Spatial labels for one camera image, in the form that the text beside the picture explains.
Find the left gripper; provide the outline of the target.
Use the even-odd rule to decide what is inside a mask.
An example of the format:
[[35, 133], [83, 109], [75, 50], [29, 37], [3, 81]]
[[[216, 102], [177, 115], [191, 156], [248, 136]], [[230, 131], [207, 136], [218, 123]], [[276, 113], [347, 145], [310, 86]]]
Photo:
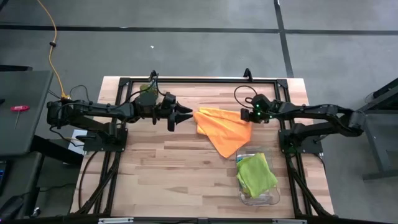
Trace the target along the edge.
[[192, 114], [186, 114], [193, 110], [182, 106], [170, 92], [165, 94], [161, 103], [157, 102], [157, 98], [158, 96], [151, 92], [139, 95], [133, 101], [134, 111], [141, 118], [151, 118], [153, 123], [160, 119], [169, 119], [175, 110], [179, 112], [175, 115], [176, 125], [193, 117]]

